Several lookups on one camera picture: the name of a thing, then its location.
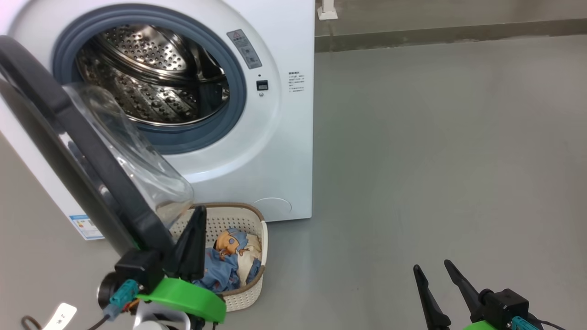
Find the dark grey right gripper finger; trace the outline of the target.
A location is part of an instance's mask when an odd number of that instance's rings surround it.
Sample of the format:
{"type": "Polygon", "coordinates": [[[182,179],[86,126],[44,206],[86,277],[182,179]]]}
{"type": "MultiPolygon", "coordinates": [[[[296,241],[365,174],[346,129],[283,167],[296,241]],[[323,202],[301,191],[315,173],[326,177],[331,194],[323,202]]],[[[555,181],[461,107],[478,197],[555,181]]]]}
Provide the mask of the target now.
{"type": "Polygon", "coordinates": [[[451,260],[445,259],[444,266],[446,267],[452,283],[455,284],[461,292],[465,304],[470,311],[471,321],[481,321],[482,304],[479,301],[479,292],[474,288],[474,286],[472,286],[467,278],[463,276],[463,274],[458,270],[458,268],[451,260]]]}
{"type": "Polygon", "coordinates": [[[430,289],[428,288],[428,279],[419,265],[413,266],[415,282],[423,309],[424,319],[427,330],[449,330],[451,321],[449,317],[442,312],[430,289]]]}

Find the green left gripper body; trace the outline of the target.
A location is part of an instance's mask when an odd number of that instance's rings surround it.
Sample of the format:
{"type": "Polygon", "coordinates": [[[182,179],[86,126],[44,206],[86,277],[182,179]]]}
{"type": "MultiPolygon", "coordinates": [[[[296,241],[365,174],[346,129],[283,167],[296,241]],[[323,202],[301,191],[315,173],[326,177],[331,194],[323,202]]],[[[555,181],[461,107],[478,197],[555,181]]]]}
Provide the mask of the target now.
{"type": "Polygon", "coordinates": [[[140,293],[137,298],[207,322],[222,324],[226,319],[227,306],[219,295],[179,278],[163,278],[151,293],[140,293]]]}

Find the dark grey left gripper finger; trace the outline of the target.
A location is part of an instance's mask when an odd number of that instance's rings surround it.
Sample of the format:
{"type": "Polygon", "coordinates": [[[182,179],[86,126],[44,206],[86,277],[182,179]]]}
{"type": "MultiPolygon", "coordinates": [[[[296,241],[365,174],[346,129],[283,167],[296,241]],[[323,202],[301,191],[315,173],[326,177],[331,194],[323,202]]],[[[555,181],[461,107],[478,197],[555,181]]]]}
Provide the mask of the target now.
{"type": "Polygon", "coordinates": [[[207,208],[197,206],[183,228],[172,254],[165,259],[168,277],[195,281],[204,276],[207,208]]]}

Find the blue cartoon print garment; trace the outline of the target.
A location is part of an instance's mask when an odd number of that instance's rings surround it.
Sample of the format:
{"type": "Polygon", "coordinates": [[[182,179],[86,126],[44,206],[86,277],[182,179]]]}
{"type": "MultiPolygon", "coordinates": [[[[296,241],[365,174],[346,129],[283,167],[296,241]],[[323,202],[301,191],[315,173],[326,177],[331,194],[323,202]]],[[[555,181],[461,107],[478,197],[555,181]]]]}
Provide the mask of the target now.
{"type": "Polygon", "coordinates": [[[237,290],[246,286],[257,276],[250,276],[245,282],[239,279],[237,265],[234,261],[224,261],[220,253],[214,248],[207,248],[205,252],[204,276],[199,280],[192,280],[191,283],[220,294],[225,291],[237,290]]]}

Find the cream and blue cartoon garment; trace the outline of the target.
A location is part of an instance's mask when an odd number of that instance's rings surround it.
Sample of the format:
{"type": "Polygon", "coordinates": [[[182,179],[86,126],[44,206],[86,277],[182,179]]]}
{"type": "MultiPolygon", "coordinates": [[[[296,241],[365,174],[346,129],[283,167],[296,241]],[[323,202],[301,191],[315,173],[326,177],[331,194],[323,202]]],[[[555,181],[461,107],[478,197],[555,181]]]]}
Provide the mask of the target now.
{"type": "Polygon", "coordinates": [[[243,282],[250,276],[255,277],[261,264],[261,244],[254,234],[229,228],[220,233],[216,239],[216,249],[224,261],[234,261],[238,267],[237,274],[243,282]]]}

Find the washer door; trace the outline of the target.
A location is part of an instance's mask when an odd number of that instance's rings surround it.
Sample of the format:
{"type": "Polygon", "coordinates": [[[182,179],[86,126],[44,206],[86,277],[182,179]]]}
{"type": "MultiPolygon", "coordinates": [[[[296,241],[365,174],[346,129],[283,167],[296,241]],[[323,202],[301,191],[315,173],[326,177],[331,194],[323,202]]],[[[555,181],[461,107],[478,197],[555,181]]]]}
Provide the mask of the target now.
{"type": "Polygon", "coordinates": [[[123,255],[130,249],[157,251],[177,259],[172,226],[195,203],[189,182],[127,118],[105,88],[61,84],[19,42],[0,36],[0,94],[13,120],[17,150],[48,163],[74,203],[73,222],[91,221],[123,255]]]}

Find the white front-load washing machine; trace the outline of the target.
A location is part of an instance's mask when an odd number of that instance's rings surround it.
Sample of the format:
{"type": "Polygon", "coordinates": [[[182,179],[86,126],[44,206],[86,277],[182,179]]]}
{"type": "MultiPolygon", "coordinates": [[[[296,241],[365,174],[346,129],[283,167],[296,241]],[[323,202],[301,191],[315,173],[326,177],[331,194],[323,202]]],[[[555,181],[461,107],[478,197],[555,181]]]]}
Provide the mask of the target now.
{"type": "Polygon", "coordinates": [[[0,36],[105,88],[200,203],[312,215],[314,0],[0,0],[0,36]]]}

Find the cream perforated laundry basket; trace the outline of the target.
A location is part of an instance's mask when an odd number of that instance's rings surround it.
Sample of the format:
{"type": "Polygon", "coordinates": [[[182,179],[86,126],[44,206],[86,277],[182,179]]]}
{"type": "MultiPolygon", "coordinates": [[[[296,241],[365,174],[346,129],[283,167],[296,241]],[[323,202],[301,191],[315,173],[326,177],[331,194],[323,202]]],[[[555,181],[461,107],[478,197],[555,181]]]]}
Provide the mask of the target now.
{"type": "Polygon", "coordinates": [[[260,296],[268,253],[268,228],[258,209],[247,204],[216,203],[207,204],[206,249],[214,248],[221,232],[229,228],[254,234],[261,244],[260,271],[252,282],[237,290],[225,291],[219,295],[227,305],[227,311],[237,311],[251,307],[260,296]]]}

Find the blue white energy label sticker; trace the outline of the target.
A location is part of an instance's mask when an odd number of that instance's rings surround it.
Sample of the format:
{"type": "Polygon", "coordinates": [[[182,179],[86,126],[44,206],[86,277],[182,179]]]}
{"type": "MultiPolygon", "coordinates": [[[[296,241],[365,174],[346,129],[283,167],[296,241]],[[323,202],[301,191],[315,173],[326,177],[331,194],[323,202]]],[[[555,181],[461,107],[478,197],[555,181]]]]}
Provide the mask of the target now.
{"type": "Polygon", "coordinates": [[[86,214],[70,215],[69,220],[86,241],[102,240],[104,236],[86,214]]]}

